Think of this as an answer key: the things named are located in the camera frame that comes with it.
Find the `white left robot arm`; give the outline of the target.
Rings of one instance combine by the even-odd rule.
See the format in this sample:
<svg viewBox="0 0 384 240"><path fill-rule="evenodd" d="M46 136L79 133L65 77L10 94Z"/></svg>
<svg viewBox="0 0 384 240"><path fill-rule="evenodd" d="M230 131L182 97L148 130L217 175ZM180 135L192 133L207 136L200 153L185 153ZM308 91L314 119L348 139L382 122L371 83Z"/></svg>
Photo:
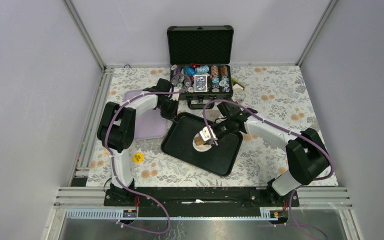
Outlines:
<svg viewBox="0 0 384 240"><path fill-rule="evenodd" d="M163 119L174 121L177 118L180 93L180 89L175 88L169 80L160 78L155 86L143 89L121 104L106 103L97 139L111 157L110 190L122 205L128 206L135 200L128 148L134 141L137 117L158 109Z"/></svg>

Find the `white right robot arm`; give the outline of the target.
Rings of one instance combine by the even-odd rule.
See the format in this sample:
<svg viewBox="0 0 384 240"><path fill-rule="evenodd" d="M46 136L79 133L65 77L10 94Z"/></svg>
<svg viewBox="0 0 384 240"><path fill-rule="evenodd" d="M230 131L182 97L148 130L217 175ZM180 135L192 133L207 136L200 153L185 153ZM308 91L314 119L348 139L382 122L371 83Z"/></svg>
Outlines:
<svg viewBox="0 0 384 240"><path fill-rule="evenodd" d="M281 205L287 194L300 186L319 180L321 174L331 167L331 158L318 132L307 128L297 132L272 120L263 118L250 107L228 100L217 105L222 121L210 126L210 140L221 140L233 132L257 136L270 142L286 154L288 169L267 185L267 201L273 206Z"/></svg>

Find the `white dough disc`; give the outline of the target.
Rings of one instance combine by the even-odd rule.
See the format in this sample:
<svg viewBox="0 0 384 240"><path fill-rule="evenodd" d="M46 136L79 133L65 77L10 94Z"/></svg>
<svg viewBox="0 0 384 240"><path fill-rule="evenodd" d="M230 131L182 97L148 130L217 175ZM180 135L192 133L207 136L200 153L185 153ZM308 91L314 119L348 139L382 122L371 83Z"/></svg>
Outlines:
<svg viewBox="0 0 384 240"><path fill-rule="evenodd" d="M214 144L214 145L203 144L203 145L197 146L194 144L194 137L192 140L192 146L198 152L206 152L206 151L210 150L213 146L216 145L216 144Z"/></svg>

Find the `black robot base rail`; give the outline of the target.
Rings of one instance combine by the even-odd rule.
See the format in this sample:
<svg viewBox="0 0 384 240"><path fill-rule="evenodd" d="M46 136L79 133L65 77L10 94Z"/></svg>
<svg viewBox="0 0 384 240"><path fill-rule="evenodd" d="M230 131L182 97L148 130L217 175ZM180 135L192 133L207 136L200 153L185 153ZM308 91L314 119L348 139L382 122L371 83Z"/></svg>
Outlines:
<svg viewBox="0 0 384 240"><path fill-rule="evenodd" d="M105 191L106 207L156 206L168 204L229 203L245 207L298 207L297 193L278 195L266 187L133 187L130 190L111 186Z"/></svg>

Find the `wooden rolling pin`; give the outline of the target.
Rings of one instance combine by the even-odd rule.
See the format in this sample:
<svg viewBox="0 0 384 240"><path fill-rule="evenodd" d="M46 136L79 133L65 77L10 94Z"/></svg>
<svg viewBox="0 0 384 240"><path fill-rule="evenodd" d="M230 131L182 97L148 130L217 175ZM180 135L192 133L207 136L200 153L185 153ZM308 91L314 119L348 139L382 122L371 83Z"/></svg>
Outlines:
<svg viewBox="0 0 384 240"><path fill-rule="evenodd" d="M193 143L194 143L196 146L201 146L201 145L206 144L206 141L204 141L204 140L198 135L198 136L195 136L195 137L194 137L194 139L193 139Z"/></svg>

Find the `black baking tray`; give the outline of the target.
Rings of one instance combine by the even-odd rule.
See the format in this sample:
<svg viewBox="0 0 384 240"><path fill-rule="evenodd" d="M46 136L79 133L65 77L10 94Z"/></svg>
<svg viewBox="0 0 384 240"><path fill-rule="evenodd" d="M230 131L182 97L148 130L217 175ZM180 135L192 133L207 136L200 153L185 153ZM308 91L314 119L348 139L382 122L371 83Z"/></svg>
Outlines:
<svg viewBox="0 0 384 240"><path fill-rule="evenodd" d="M188 112L180 113L162 141L161 150L202 170L226 177L233 169L243 136L234 132L211 145L200 138L199 131L204 127L202 117Z"/></svg>

